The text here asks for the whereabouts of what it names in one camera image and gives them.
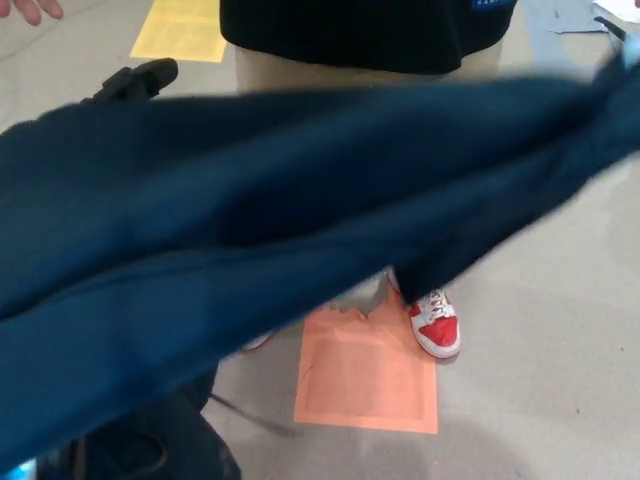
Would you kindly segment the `person's right hand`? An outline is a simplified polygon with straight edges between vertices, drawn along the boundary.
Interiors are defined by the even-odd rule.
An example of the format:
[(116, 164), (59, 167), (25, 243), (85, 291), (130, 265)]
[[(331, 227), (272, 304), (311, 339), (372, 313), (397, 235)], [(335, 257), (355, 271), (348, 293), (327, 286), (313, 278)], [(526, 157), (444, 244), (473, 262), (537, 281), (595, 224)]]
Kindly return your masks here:
[(8, 18), (16, 10), (23, 20), (31, 26), (38, 26), (44, 15), (60, 20), (64, 11), (58, 0), (0, 0), (0, 17)]

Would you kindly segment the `robot right black hand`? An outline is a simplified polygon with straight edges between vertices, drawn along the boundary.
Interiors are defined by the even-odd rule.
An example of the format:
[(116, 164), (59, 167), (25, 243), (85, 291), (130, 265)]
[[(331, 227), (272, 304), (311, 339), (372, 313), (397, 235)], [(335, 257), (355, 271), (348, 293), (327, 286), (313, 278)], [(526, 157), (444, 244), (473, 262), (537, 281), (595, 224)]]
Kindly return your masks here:
[(609, 36), (613, 49), (619, 50), (625, 42), (627, 36), (626, 31), (614, 22), (602, 16), (595, 17), (594, 21), (600, 24), (605, 29)]

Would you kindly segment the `robot left black hand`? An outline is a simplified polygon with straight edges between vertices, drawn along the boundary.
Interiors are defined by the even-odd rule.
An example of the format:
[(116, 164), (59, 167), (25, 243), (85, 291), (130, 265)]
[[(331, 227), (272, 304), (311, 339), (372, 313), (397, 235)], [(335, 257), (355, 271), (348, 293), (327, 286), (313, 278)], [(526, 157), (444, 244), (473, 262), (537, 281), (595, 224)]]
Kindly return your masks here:
[(135, 68), (124, 67), (102, 83), (92, 97), (82, 103), (112, 103), (150, 100), (178, 76), (178, 64), (172, 58), (152, 60)]

